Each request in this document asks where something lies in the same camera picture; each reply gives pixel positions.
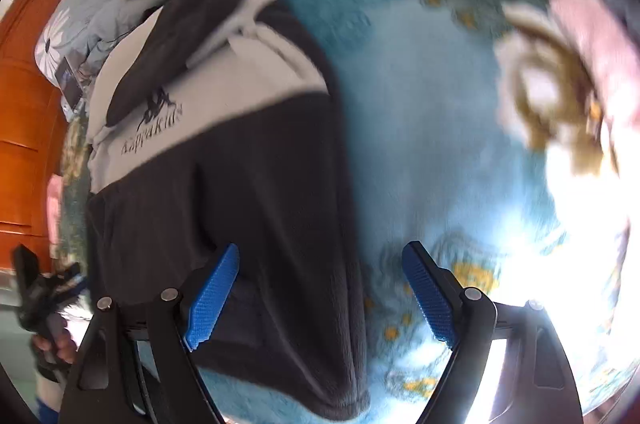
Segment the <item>person left hand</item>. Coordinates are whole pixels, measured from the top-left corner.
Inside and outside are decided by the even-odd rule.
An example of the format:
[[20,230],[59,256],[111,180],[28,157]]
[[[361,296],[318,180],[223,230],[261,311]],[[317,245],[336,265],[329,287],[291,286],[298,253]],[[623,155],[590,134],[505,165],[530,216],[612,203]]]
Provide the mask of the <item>person left hand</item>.
[[42,352],[50,352],[53,348],[56,348],[55,355],[59,359],[68,364],[73,364],[75,362],[77,345],[73,341],[66,326],[58,332],[58,335],[55,337],[53,342],[50,342],[50,340],[47,340],[39,334],[35,334],[32,337],[32,344]]

